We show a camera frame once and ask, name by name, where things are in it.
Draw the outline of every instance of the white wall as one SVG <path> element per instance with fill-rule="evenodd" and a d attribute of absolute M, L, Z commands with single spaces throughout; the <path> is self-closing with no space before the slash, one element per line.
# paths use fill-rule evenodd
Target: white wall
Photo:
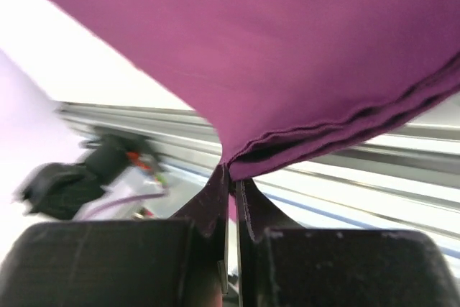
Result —
<path fill-rule="evenodd" d="M 190 109 L 48 0 L 0 0 L 0 50 L 58 101 Z"/>
<path fill-rule="evenodd" d="M 72 162 L 83 151 L 81 138 L 54 114 L 54 101 L 0 51 L 0 262 L 30 224 L 45 217 L 24 217 L 23 204 L 11 204 L 24 177 L 46 162 Z"/>

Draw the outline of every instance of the blurry object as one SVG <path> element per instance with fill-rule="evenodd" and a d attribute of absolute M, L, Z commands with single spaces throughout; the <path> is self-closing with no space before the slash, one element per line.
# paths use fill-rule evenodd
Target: blurry object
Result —
<path fill-rule="evenodd" d="M 43 165 L 26 179 L 17 193 L 18 198 L 32 205 L 30 214 L 41 213 L 60 220 L 73 219 L 84 204 L 104 196 L 104 186 L 114 182 L 131 165 L 147 170 L 152 179 L 167 187 L 156 154 L 143 136 L 103 128 L 97 128 L 95 132 L 99 134 L 99 139 L 83 143 L 84 147 L 93 151 L 77 163 Z M 140 161 L 140 157 L 148 157 L 146 161 L 149 165 Z M 133 198 L 139 196 L 111 203 L 117 205 Z"/>
<path fill-rule="evenodd" d="M 160 192 L 157 192 L 157 193 L 140 194 L 138 196 L 118 198 L 108 203 L 97 206 L 93 210 L 89 211 L 88 214 L 86 214 L 83 217 L 83 219 L 92 219 L 94 216 L 97 216 L 99 213 L 109 208 L 118 206 L 120 204 L 135 203 L 137 201 L 145 202 L 150 199 L 163 198 L 163 197 L 166 197 L 167 195 L 168 195 L 168 190 L 163 188 L 160 190 Z"/>
<path fill-rule="evenodd" d="M 138 212 L 134 213 L 133 219 L 143 220 L 143 219 L 153 219 L 155 215 L 147 210 L 146 208 L 141 208 Z"/>

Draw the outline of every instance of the purple fabric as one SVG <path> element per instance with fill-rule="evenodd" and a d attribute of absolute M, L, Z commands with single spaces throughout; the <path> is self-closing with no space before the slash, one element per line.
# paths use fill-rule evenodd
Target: purple fabric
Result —
<path fill-rule="evenodd" d="M 52 1 L 206 117 L 233 179 L 369 139 L 460 89 L 459 0 Z"/>

